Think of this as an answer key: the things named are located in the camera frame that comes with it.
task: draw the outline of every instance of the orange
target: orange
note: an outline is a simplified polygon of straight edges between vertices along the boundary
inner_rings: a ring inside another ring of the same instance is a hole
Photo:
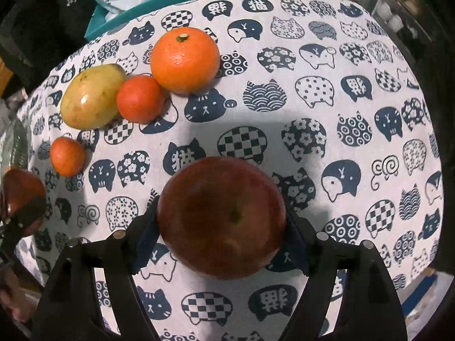
[[[208,86],[215,77],[220,52],[204,31],[180,27],[158,40],[150,55],[150,68],[163,88],[188,95]]]
[[[51,145],[51,164],[55,171],[64,176],[78,174],[85,162],[85,150],[82,145],[69,137],[59,137]]]
[[[117,94],[121,116],[133,123],[148,124],[161,114],[166,96],[155,79],[138,75],[125,81]]]

